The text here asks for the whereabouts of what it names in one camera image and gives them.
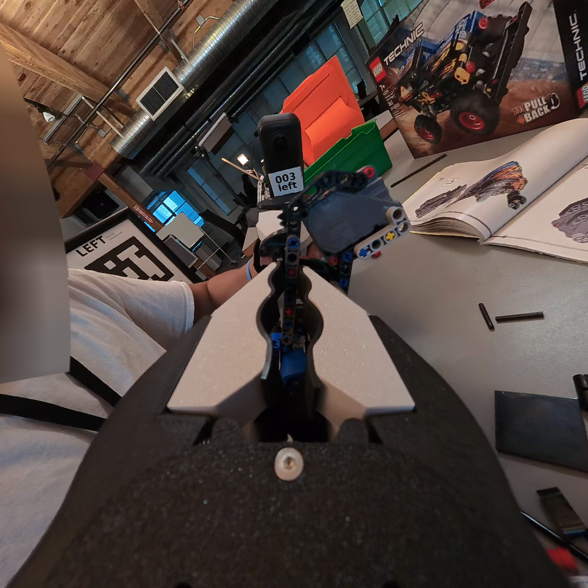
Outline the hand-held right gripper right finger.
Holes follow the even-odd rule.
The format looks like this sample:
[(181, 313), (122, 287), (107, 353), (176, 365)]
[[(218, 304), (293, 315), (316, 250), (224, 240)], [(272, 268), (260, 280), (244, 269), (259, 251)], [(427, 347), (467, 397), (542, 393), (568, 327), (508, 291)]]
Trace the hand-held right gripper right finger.
[(322, 384), (318, 411), (335, 435), (348, 419), (411, 412), (415, 401), (368, 313), (313, 270), (309, 302), (322, 320), (312, 356)]

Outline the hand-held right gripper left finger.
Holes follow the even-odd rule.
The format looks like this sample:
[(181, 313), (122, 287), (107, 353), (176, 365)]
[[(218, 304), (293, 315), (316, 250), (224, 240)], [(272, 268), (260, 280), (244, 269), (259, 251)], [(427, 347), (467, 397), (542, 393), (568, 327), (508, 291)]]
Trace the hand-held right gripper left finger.
[(272, 294), (270, 263), (198, 325), (195, 349), (171, 392), (166, 426), (186, 439), (230, 419), (246, 439), (262, 439), (255, 420), (267, 407), (262, 375), (270, 360), (260, 312)]

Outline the lego vehicle chassis model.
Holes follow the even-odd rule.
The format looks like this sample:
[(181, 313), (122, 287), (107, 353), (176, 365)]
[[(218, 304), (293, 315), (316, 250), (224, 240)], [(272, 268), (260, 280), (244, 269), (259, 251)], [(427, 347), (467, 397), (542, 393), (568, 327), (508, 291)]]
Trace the lego vehicle chassis model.
[(288, 392), (302, 384), (311, 343), (303, 309), (302, 269), (312, 269), (347, 294), (353, 262), (378, 257), (386, 246), (410, 231), (405, 210), (391, 198), (373, 166), (356, 172), (324, 172), (293, 201), (300, 201), (303, 208), (301, 255), (314, 241), (325, 259), (299, 259), (298, 272), (285, 272), (285, 215), (276, 206), (264, 206), (262, 212), (278, 210), (280, 222), (280, 228), (263, 238), (259, 247), (260, 257), (269, 256), (279, 265), (269, 373), (280, 376)]

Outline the lego instruction booklet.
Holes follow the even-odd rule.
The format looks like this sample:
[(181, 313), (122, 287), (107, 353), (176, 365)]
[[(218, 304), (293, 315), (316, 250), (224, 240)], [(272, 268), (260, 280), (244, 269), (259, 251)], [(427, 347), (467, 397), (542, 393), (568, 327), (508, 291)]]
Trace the lego instruction booklet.
[(454, 164), (403, 204), (412, 231), (587, 263), (587, 118), (504, 156)]

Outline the person's left forearm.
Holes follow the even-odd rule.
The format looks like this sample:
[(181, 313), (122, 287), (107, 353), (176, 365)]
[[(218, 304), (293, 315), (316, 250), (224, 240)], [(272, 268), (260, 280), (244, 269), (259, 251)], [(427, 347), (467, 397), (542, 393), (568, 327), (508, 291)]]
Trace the person's left forearm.
[(194, 300), (194, 325), (211, 315), (247, 283), (246, 265), (216, 275), (206, 282), (189, 285)]

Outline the long black lego axle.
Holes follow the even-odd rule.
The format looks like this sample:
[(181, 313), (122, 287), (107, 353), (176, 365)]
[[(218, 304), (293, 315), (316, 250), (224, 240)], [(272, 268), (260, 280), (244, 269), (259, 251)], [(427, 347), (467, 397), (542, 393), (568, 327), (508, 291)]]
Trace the long black lego axle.
[(411, 173), (408, 173), (407, 175), (405, 175), (404, 177), (402, 177), (400, 180), (397, 180), (395, 182), (393, 182), (390, 185), (390, 188), (393, 188), (395, 186), (398, 186), (399, 184), (403, 183), (404, 181), (408, 180), (409, 178), (421, 173), (422, 171), (424, 171), (425, 169), (429, 168), (430, 166), (436, 164), (438, 161), (444, 159), (445, 157), (447, 157), (447, 153), (443, 153), (439, 156), (437, 156), (435, 159), (431, 160), (430, 162), (424, 164), (423, 166), (417, 168), (415, 171), (412, 171)]

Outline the black square lego panel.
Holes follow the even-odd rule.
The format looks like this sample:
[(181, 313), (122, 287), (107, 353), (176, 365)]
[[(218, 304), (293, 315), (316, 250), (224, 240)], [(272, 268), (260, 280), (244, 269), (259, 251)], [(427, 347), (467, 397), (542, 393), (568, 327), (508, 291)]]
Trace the black square lego panel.
[(495, 448), (587, 472), (587, 424), (573, 398), (495, 391)]

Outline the lego set box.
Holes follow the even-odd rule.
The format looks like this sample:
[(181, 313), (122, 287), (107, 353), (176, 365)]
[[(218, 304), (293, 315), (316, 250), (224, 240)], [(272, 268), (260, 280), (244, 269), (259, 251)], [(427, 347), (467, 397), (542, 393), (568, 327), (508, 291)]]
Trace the lego set box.
[(414, 158), (580, 115), (559, 20), (567, 1), (409, 1), (366, 66)]

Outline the orange plastic bin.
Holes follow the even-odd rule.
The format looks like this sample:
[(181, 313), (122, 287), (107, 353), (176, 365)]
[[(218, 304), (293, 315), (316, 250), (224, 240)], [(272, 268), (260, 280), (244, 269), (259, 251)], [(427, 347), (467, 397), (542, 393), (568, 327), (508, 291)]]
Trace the orange plastic bin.
[(312, 166), (364, 116), (337, 56), (329, 59), (285, 99), (281, 114), (298, 117), (302, 130), (303, 161)]

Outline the green plastic bin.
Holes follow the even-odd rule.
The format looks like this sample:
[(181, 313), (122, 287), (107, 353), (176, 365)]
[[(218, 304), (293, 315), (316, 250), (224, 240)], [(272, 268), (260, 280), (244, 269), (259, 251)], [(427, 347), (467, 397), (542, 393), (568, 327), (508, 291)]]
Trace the green plastic bin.
[(337, 141), (304, 172), (305, 187), (326, 171), (356, 172), (373, 166), (378, 175), (392, 168), (392, 161), (375, 120), (352, 129), (351, 134)]

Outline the white air vent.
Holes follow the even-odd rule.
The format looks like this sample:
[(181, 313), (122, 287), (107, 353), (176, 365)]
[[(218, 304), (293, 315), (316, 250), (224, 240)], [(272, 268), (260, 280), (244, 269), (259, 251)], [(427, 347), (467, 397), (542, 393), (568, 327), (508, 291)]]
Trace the white air vent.
[(165, 66), (139, 94), (136, 103), (150, 120), (154, 121), (184, 90), (185, 88), (178, 78)]

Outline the framed left marker sign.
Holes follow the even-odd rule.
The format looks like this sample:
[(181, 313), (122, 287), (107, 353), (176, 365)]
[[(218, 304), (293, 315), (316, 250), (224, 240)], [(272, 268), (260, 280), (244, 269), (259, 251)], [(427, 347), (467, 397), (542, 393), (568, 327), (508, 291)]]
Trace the framed left marker sign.
[(194, 269), (128, 209), (94, 224), (64, 245), (70, 269), (144, 281), (202, 282)]

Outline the black chest harness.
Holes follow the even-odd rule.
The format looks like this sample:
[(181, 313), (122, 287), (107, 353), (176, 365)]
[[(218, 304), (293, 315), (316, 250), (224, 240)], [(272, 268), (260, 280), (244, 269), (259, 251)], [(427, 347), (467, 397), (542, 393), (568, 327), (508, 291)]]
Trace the black chest harness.
[[(122, 398), (113, 388), (73, 357), (70, 357), (68, 375), (112, 408)], [(1, 415), (21, 417), (91, 432), (98, 432), (106, 421), (104, 417), (65, 408), (47, 401), (10, 394), (1, 394)]]

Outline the silver ventilation duct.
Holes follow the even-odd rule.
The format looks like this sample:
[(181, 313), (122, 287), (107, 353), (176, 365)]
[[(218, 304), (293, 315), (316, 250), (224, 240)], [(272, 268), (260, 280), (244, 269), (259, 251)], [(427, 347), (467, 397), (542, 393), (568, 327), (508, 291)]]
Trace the silver ventilation duct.
[(201, 40), (174, 70), (163, 68), (136, 102), (155, 89), (161, 77), (167, 75), (177, 85), (175, 92), (155, 114), (140, 105), (111, 146), (118, 155), (133, 158), (150, 135), (160, 129), (165, 121), (183, 105), (194, 92), (220, 67), (224, 59), (246, 35), (260, 23), (277, 1), (234, 1)]

